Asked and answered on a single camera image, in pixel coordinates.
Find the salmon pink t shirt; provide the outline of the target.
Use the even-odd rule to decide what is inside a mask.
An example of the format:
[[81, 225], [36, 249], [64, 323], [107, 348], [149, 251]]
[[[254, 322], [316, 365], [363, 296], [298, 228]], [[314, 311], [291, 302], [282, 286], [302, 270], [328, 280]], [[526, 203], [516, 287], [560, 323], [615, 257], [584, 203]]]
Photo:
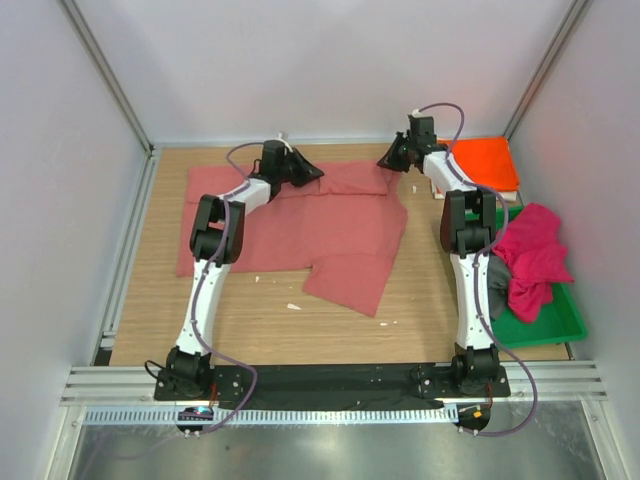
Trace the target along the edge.
[[329, 162], [324, 175], [283, 185], [249, 214], [235, 273], [309, 270], [304, 292], [376, 315], [407, 223], [400, 175], [372, 160]]

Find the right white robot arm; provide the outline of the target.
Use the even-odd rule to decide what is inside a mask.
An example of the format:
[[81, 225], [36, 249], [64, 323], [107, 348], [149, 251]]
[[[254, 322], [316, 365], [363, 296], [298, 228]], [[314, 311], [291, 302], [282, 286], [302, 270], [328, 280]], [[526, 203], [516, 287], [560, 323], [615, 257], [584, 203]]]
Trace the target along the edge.
[[378, 166], [395, 172], [415, 167], [444, 194], [440, 244], [449, 255], [456, 284], [458, 330], [455, 355], [445, 374], [460, 396], [510, 395], [490, 325], [487, 278], [496, 239], [496, 193], [474, 183], [458, 166], [452, 144], [438, 140], [435, 122], [416, 110]]

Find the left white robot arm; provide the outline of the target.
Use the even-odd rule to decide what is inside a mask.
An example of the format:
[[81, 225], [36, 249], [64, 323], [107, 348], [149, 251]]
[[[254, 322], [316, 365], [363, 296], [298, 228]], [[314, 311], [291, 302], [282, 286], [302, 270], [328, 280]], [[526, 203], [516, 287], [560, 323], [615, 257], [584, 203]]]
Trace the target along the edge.
[[213, 324], [224, 283], [241, 254], [247, 216], [267, 205], [285, 184], [301, 188], [324, 172], [281, 137], [260, 144], [261, 156], [242, 183], [199, 200], [189, 237], [194, 258], [193, 285], [185, 320], [165, 365], [156, 376], [157, 400], [201, 400], [211, 394]]

